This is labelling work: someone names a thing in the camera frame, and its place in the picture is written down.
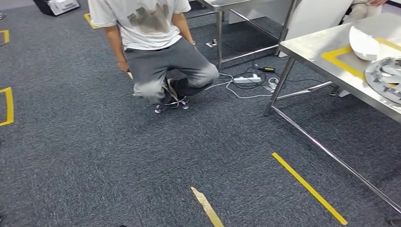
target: white t-shirt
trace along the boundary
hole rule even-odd
[[[191,10],[188,0],[88,0],[92,24],[118,24],[124,49],[159,50],[181,39],[174,14]]]

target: power strip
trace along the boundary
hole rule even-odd
[[[262,82],[262,78],[258,77],[255,73],[252,77],[238,77],[234,78],[234,83],[236,84],[245,84],[245,83],[260,83]]]

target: yellow tape line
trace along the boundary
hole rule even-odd
[[[1,122],[0,126],[6,125],[6,124],[11,124],[14,122],[14,103],[13,103],[11,88],[8,87],[3,90],[0,90],[0,93],[3,93],[3,92],[6,95],[7,121]]]
[[[387,45],[387,46],[392,47],[392,48],[394,48],[394,49],[396,49],[398,51],[401,51],[401,46],[398,46],[395,43],[392,43],[390,41],[384,40],[382,38],[376,38],[376,40],[381,44]],[[365,75],[364,75],[363,72],[358,71],[357,69],[349,66],[345,62],[337,59],[338,56],[346,54],[346,53],[349,53],[349,52],[352,52],[351,46],[345,46],[345,47],[342,47],[342,48],[334,50],[334,51],[323,53],[322,54],[322,58],[324,58],[325,60],[333,63],[337,67],[339,67],[339,68],[351,73],[352,75],[354,75],[354,76],[356,76],[356,77],[358,77],[358,78],[360,78],[362,80],[365,80]]]
[[[10,42],[10,32],[8,30],[0,31],[0,33],[3,33],[4,36],[4,42],[2,44]]]
[[[91,19],[90,19],[90,14],[89,14],[89,13],[84,14],[84,18],[87,20],[88,24],[89,24],[93,29],[98,29],[98,28],[99,28],[98,26],[95,26],[95,25],[93,25],[93,24],[90,22]]]
[[[209,204],[208,200],[206,199],[205,195],[203,193],[200,193],[194,187],[191,187],[191,190],[192,190],[193,194],[195,194],[199,203],[203,206],[203,209],[205,210],[206,214],[208,215],[208,217],[211,220],[214,227],[224,227],[223,223],[221,223],[217,214],[214,212],[212,206]]]
[[[277,161],[280,162],[341,224],[348,224],[348,222],[277,153],[273,153],[273,157],[275,157]]]

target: stainless steel table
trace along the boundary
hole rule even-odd
[[[256,27],[257,29],[263,31],[264,33],[276,38],[278,40],[278,43],[280,43],[281,41],[283,41],[285,39],[285,37],[287,36],[287,32],[288,32],[288,25],[289,22],[291,20],[292,14],[294,13],[294,10],[296,8],[296,4],[300,1],[300,0],[291,0],[291,5],[290,8],[288,10],[287,13],[287,17],[286,20],[284,22],[284,26],[283,26],[283,30],[280,34],[280,37],[276,37],[274,36],[271,32],[267,31],[266,29],[262,28],[260,25],[252,22],[250,19],[248,19],[247,17],[245,17],[244,15],[241,15],[240,13],[238,13],[237,11],[235,11],[234,9],[240,8],[240,7],[245,7],[245,6],[250,6],[256,3],[263,3],[263,2],[268,2],[268,1],[272,1],[272,0],[197,0],[198,2],[202,3],[204,6],[208,7],[209,9],[211,9],[211,12],[208,13],[204,13],[204,14],[199,14],[193,17],[188,17],[187,19],[191,19],[191,18],[196,18],[196,17],[202,17],[205,15],[210,15],[210,14],[216,14],[216,24],[217,24],[217,56],[218,56],[218,68],[221,68],[221,64],[224,62],[228,62],[228,61],[232,61],[238,58],[242,58],[245,56],[249,56],[252,55],[254,53],[258,53],[258,52],[262,52],[262,51],[266,51],[266,50],[270,50],[273,48],[277,48],[279,45],[273,45],[273,46],[269,46],[269,47],[265,47],[262,48],[260,50],[256,50],[253,52],[249,52],[243,55],[239,55],[236,57],[232,57],[229,59],[223,59],[223,53],[222,53],[222,36],[223,36],[223,31],[222,31],[222,25],[223,25],[223,15],[224,15],[224,11],[229,10],[231,12],[233,12],[234,14],[238,15],[239,17],[241,17],[242,19],[244,19],[245,21],[249,22],[251,25],[253,25],[254,27]]]
[[[364,82],[363,72],[370,62],[360,60],[349,47],[349,29],[352,25],[372,35],[381,43],[380,59],[384,57],[401,56],[401,17],[394,14],[382,14],[380,16],[366,18],[350,24],[283,41],[280,43],[279,49],[288,54],[289,59],[277,88],[265,109],[264,115],[269,115],[271,110],[277,112],[401,214],[401,207],[398,204],[388,198],[361,174],[338,158],[332,151],[322,145],[311,134],[306,132],[275,106],[277,100],[307,94],[330,85],[333,82],[371,105],[373,108],[393,118],[397,122],[401,122],[401,105],[382,97]],[[332,82],[323,83],[293,94],[279,96],[295,60],[303,63],[320,75],[325,76]]]

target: gray pants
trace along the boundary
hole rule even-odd
[[[195,95],[218,78],[216,66],[184,38],[162,50],[128,49],[125,55],[134,78],[135,94],[151,104],[172,101],[170,94],[162,88],[168,69],[177,69],[187,76],[174,83],[178,96]]]

